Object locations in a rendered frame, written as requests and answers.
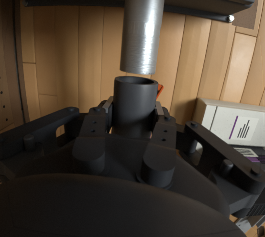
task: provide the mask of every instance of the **black cylinder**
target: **black cylinder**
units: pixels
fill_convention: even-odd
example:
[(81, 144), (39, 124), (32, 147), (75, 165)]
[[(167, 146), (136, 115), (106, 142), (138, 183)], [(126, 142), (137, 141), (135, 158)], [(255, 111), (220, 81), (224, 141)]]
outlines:
[(121, 76), (114, 81), (112, 133), (128, 138), (149, 138), (158, 82)]

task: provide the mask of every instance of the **wooden wall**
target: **wooden wall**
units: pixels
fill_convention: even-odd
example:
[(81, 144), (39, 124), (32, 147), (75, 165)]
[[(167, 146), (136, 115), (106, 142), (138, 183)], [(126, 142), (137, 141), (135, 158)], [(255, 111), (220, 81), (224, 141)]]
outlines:
[[(146, 77), (164, 85), (158, 100), (177, 123), (192, 119), (198, 97), (265, 104), (263, 3), (259, 0), (254, 30), (164, 12), (156, 74)], [(131, 75), (119, 69), (123, 12), (114, 7), (21, 3), (30, 120), (68, 106), (88, 112), (113, 95), (115, 77)]]

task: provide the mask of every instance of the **red object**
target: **red object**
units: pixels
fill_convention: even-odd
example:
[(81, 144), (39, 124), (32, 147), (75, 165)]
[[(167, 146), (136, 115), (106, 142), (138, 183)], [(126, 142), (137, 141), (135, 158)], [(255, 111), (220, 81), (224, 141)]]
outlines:
[(157, 90), (157, 96), (156, 99), (158, 99), (159, 95), (161, 94), (161, 92), (163, 91), (164, 87), (160, 84), (158, 84), (158, 90)]

